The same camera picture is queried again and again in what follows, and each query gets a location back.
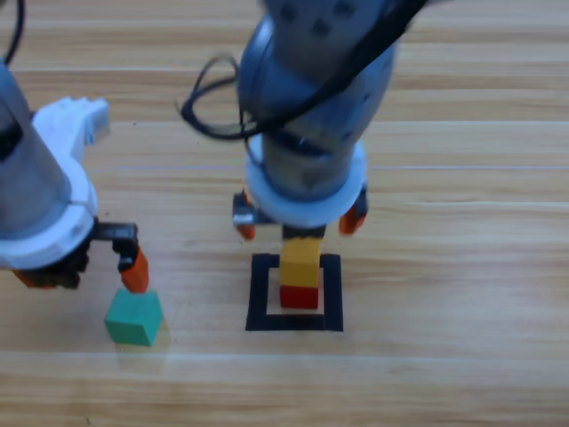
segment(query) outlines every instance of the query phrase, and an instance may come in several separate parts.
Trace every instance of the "stacked blocks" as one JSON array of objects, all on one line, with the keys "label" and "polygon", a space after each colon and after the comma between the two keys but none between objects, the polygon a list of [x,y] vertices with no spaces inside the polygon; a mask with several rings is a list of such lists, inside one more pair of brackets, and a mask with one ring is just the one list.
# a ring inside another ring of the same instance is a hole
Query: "stacked blocks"
[{"label": "stacked blocks", "polygon": [[285,309],[318,308],[321,238],[290,238],[280,255],[280,298]]},{"label": "stacked blocks", "polygon": [[151,346],[162,319],[156,292],[133,294],[121,288],[108,310],[105,325],[114,342]]}]

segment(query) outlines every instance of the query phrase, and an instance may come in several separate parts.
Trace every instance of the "white plastic flange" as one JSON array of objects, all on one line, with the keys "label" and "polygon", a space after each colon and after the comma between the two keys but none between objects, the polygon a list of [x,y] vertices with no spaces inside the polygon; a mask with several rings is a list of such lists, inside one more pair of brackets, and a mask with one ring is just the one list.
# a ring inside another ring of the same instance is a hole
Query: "white plastic flange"
[{"label": "white plastic flange", "polygon": [[[250,144],[255,158],[262,161],[261,136],[253,137]],[[320,227],[339,220],[356,203],[366,182],[364,149],[359,141],[344,185],[332,196],[316,202],[294,201],[276,193],[250,158],[247,160],[246,182],[260,210],[273,221],[299,228]]]},{"label": "white plastic flange", "polygon": [[0,268],[32,270],[57,262],[87,237],[99,211],[97,193],[82,163],[84,146],[109,132],[105,100],[63,98],[39,109],[33,126],[68,177],[68,208],[47,230],[19,240],[0,239]]}]

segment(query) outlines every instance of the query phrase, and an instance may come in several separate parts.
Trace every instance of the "red block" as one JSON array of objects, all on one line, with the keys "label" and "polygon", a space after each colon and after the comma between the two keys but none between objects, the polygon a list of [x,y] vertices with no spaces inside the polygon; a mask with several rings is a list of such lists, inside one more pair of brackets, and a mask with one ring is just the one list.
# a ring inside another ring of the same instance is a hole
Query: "red block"
[{"label": "red block", "polygon": [[302,286],[281,286],[281,307],[283,309],[316,310],[318,288]]}]

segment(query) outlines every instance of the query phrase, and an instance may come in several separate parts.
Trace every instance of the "gray robot arm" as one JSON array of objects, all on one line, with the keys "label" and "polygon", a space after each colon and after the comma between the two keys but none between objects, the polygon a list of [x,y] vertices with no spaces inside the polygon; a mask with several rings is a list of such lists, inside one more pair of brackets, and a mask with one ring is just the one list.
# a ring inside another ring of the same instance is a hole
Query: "gray robot arm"
[{"label": "gray robot arm", "polygon": [[398,38],[433,2],[263,3],[266,13],[236,79],[239,103],[253,122],[218,130],[201,123],[192,109],[206,90],[194,91],[181,113],[214,139],[254,137],[262,161],[253,162],[280,197],[325,200],[349,179],[357,142],[388,88]]}]

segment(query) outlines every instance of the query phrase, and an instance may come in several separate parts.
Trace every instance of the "green cube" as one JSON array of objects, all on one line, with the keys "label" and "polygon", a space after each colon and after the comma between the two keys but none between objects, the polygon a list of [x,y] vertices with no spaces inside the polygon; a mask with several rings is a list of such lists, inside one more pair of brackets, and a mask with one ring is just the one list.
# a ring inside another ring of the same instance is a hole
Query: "green cube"
[{"label": "green cube", "polygon": [[162,319],[156,292],[133,294],[121,288],[108,310],[105,325],[114,342],[151,346]]}]

